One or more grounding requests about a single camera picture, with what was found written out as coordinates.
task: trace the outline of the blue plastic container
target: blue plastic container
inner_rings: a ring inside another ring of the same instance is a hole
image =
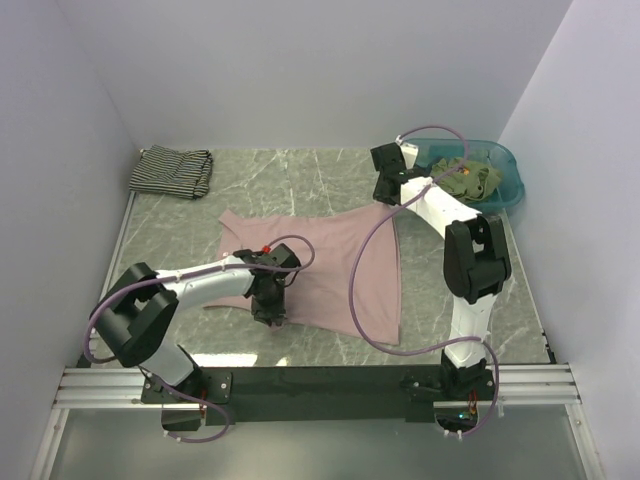
[[[417,145],[420,150],[416,165],[429,172],[441,158],[462,157],[464,147],[457,139],[409,138],[407,143]],[[502,145],[484,140],[469,140],[469,160],[488,163],[502,171],[502,182],[493,194],[482,202],[469,206],[484,213],[492,213],[517,204],[524,195],[524,184],[520,180],[518,166],[513,154]]]

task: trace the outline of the pink towel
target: pink towel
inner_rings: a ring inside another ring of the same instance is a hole
[[[381,203],[321,218],[280,215],[240,218],[226,210],[219,219],[223,230],[218,258],[242,248],[259,250],[275,238],[290,233],[308,238],[316,249],[316,259],[298,274],[285,292],[288,322],[359,337],[349,313],[349,274],[364,237],[388,213],[389,207]],[[295,239],[284,243],[301,263],[307,261],[309,253],[304,243]],[[373,340],[399,343],[400,261],[392,221],[378,229],[362,256],[356,277],[355,304],[358,318]],[[250,310],[251,299],[222,298],[207,305],[213,306]]]

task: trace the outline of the folded striped towel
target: folded striped towel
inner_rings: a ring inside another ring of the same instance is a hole
[[[209,150],[177,152],[154,145],[133,169],[129,190],[200,198],[209,191],[213,157]]]

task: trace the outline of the marble table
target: marble table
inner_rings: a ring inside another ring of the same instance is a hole
[[[113,279],[133,263],[184,268],[216,260],[218,217],[230,208],[243,217],[273,214],[328,216],[371,203],[377,178],[367,149],[214,150],[210,193],[189,201],[136,195]],[[536,313],[506,215],[513,275],[491,317],[491,345],[502,363],[549,363]],[[402,349],[445,340],[452,296],[442,276],[443,242],[410,212],[395,218],[402,264]],[[362,339],[288,325],[272,332],[249,312],[194,308],[167,333],[203,366],[380,365],[438,363],[440,353],[395,357]],[[103,344],[96,350],[106,352]],[[117,362],[106,364],[118,366]]]

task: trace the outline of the green cloth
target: green cloth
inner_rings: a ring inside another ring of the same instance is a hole
[[[438,177],[460,163],[461,158],[447,162],[441,158],[431,168],[431,176]],[[463,169],[447,175],[438,186],[464,203],[481,202],[491,196],[502,181],[502,172],[486,163],[468,161]]]

